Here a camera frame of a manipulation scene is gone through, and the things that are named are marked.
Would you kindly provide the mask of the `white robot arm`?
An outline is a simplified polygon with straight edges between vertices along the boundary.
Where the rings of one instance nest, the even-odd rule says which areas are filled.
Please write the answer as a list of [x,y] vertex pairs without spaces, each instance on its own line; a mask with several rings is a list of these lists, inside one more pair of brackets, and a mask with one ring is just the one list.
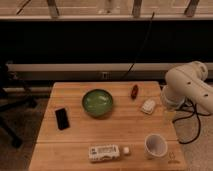
[[161,91],[162,104],[168,109],[178,109],[188,98],[213,114],[213,87],[205,83],[207,76],[207,66],[199,61],[170,69]]

